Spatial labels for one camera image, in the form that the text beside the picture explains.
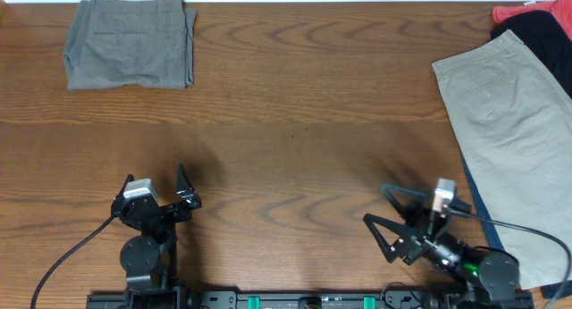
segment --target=wooden tabletop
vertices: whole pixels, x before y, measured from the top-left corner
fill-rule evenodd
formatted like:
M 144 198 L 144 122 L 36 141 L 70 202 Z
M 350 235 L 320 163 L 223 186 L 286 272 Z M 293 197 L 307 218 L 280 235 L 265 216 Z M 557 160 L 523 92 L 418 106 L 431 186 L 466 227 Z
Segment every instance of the wooden tabletop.
M 180 276 L 248 290 L 381 290 L 442 280 L 385 262 L 365 213 L 397 221 L 386 181 L 457 181 L 471 200 L 431 63 L 484 44 L 492 4 L 191 4 L 195 86 L 66 90 L 75 4 L 10 4 L 0 25 L 0 306 L 99 226 L 128 173 L 177 201 L 182 161 L 203 198 L 178 226 Z M 479 223 L 452 233 L 485 244 Z M 125 287 L 119 221 L 58 268 L 39 308 Z M 563 301 L 560 306 L 572 306 Z

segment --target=pink cloth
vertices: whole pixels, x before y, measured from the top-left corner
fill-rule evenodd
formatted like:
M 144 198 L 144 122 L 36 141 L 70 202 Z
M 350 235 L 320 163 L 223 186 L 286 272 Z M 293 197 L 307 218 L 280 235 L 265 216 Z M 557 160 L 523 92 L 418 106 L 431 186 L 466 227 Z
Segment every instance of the pink cloth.
M 523 6 L 495 6 L 492 9 L 492 17 L 497 23 L 520 13 L 527 13 L 534 10 L 542 10 L 552 13 L 556 21 L 566 31 L 572 39 L 572 0 L 558 0 L 552 2 L 539 2 L 537 4 Z

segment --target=gray cloth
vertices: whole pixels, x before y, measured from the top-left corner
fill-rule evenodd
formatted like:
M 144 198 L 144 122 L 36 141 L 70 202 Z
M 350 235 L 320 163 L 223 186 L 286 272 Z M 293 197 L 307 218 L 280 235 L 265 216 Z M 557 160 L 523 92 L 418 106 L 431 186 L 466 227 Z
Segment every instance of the gray cloth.
M 196 16 L 183 0 L 81 1 L 63 51 L 68 89 L 192 85 Z
M 433 64 L 458 144 L 491 218 L 572 246 L 572 100 L 511 31 Z M 520 263 L 520 285 L 559 282 L 566 256 L 554 242 L 497 227 Z

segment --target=white cloth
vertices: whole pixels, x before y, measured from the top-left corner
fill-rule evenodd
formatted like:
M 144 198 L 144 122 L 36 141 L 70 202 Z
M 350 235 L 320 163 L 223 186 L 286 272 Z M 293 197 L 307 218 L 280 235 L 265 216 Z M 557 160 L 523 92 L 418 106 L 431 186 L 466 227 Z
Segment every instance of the white cloth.
M 510 30 L 434 63 L 433 70 L 491 217 L 544 231 L 571 247 L 572 100 L 558 81 Z M 566 255 L 556 243 L 497 231 L 520 263 L 522 288 L 564 278 Z

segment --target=green tape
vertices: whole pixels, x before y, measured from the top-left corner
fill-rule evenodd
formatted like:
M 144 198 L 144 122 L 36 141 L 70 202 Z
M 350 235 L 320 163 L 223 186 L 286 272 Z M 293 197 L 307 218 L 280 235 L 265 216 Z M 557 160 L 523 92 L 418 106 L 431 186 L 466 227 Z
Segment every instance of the green tape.
M 260 309 L 260 298 L 257 296 L 249 296 L 248 309 Z
M 375 309 L 375 298 L 372 296 L 364 296 L 364 309 Z

